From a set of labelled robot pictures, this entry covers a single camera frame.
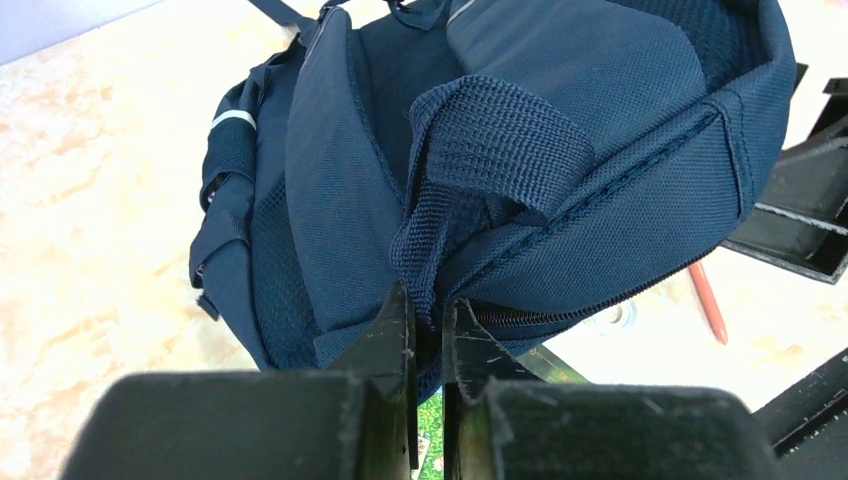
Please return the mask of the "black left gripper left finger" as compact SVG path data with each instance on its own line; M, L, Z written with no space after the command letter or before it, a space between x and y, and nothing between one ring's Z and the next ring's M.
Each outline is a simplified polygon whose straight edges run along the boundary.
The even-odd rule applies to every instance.
M324 369L137 374L81 430L66 479L407 479L418 465L415 312L391 289Z

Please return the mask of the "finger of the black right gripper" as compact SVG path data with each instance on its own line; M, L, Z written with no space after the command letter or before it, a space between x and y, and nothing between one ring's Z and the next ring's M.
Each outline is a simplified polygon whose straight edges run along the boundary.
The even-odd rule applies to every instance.
M847 477L847 352L834 355L753 413L781 479Z
M847 79L831 78L809 136L784 150L766 190L723 246L809 279L847 271Z

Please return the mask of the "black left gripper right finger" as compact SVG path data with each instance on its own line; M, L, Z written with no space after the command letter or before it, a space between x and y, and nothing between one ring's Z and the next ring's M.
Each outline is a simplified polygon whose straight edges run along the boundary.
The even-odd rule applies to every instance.
M775 479L776 456L734 395L554 384L520 364L465 300L444 311L449 479Z

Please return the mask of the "navy blue student backpack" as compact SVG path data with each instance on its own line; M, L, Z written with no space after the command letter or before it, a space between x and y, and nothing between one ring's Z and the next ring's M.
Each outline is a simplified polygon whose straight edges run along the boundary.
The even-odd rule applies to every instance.
M321 368L403 285L418 394L442 310L513 355L714 250L780 156L796 64L775 1L393 1L222 98L189 276L262 369Z

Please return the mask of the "orange pen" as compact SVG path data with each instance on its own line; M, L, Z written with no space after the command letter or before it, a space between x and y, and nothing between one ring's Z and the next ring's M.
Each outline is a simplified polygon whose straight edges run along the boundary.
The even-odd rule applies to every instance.
M728 343L728 333L724 318L702 263L698 261L691 264L688 267L688 273L711 333L720 344L726 345Z

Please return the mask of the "clear tape roll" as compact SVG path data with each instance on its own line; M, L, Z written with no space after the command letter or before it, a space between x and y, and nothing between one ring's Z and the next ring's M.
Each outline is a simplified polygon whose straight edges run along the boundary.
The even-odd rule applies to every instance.
M633 300L626 300L606 308L584 321L587 328L601 336L611 336L632 328L637 319Z

